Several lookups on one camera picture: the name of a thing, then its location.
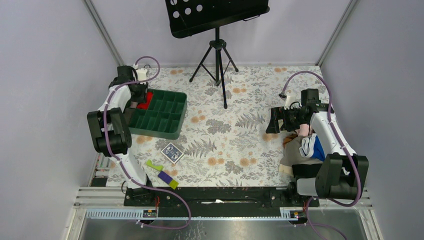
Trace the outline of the red underwear white trim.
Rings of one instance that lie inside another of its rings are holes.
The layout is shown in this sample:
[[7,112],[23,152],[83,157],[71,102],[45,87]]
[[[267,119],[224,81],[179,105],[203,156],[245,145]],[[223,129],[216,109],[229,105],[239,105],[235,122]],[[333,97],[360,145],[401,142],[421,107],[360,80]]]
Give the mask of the red underwear white trim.
[[154,93],[153,93],[153,92],[151,92],[151,91],[148,91],[148,92],[146,93],[146,95],[145,95],[144,102],[140,102],[140,103],[136,106],[136,108],[137,108],[137,109],[142,109],[142,110],[147,110],[147,109],[149,108],[149,105],[150,105],[150,103],[151,103],[151,100],[152,100],[153,96],[154,96]]

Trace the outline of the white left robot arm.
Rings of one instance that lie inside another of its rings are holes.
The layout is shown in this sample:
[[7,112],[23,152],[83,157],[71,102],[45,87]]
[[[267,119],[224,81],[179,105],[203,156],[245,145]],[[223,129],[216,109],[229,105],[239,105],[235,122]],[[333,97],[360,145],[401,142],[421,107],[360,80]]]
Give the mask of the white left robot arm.
[[124,116],[133,94],[144,91],[142,85],[136,82],[137,77],[132,66],[117,67],[117,77],[109,84],[105,101],[97,110],[87,114],[87,122],[96,152],[113,161],[122,172],[127,187],[139,188],[136,199],[148,206],[154,202],[155,192],[145,186],[148,176],[131,151],[132,136]]

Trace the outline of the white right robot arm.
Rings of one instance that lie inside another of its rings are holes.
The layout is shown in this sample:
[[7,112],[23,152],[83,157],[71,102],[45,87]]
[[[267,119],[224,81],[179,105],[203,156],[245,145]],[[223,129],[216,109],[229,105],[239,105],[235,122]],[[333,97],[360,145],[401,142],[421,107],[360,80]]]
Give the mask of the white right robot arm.
[[270,110],[268,134],[298,131],[286,144],[283,167],[295,178],[287,201],[301,205],[307,196],[357,201],[363,192],[369,161],[353,150],[337,123],[331,103],[320,100],[317,89],[301,91],[299,105],[287,91],[284,106]]

